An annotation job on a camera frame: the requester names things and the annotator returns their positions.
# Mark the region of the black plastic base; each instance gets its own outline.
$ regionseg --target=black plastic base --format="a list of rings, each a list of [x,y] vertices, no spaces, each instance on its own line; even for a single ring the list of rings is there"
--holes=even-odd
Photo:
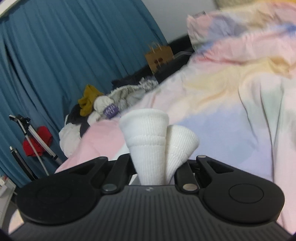
[[[280,188],[206,156],[188,160],[175,185],[127,186],[129,154],[99,157],[21,189],[25,224],[13,240],[276,240]]]

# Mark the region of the pile of clothes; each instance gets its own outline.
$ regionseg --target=pile of clothes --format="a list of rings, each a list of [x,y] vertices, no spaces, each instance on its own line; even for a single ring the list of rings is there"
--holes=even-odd
[[[115,117],[135,105],[145,93],[158,86],[153,76],[142,78],[135,83],[135,85],[117,87],[108,95],[104,95],[92,85],[85,87],[83,97],[66,116],[65,126],[59,132],[59,144],[66,157],[74,153],[82,136],[91,125]]]

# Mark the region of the white sock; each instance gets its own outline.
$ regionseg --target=white sock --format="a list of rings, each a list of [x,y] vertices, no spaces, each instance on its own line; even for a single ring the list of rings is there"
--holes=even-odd
[[[101,115],[96,112],[93,111],[87,118],[87,123],[92,126],[93,123],[96,123],[99,119],[101,118]]]
[[[94,110],[98,112],[100,115],[103,115],[103,111],[106,109],[107,106],[114,103],[114,100],[110,99],[106,95],[102,95],[96,98],[94,101]]]
[[[167,128],[165,148],[165,181],[170,183],[176,170],[185,163],[199,145],[196,134],[184,126]]]
[[[155,109],[133,110],[119,121],[142,185],[165,184],[168,122],[168,115]]]

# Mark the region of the mustard yellow cloth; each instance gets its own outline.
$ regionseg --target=mustard yellow cloth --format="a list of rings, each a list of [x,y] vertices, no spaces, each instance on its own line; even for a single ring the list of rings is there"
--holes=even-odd
[[[78,100],[78,104],[81,108],[80,115],[87,116],[92,112],[93,103],[98,96],[104,95],[103,93],[99,92],[96,87],[92,85],[86,85],[83,97]]]

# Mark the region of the ribbed surface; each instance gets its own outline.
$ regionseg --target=ribbed surface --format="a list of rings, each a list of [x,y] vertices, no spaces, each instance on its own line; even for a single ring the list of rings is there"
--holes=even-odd
[[[178,125],[168,126],[165,147],[165,178],[167,184],[170,183],[176,170],[188,160],[198,145],[198,137],[192,130]]]
[[[142,185],[165,184],[165,136],[169,118],[155,109],[133,110],[119,126]]]
[[[104,196],[77,222],[59,227],[26,223],[11,235],[15,241],[286,241],[289,236],[276,223],[224,223],[210,215],[198,197],[183,195],[174,186],[127,186]]]

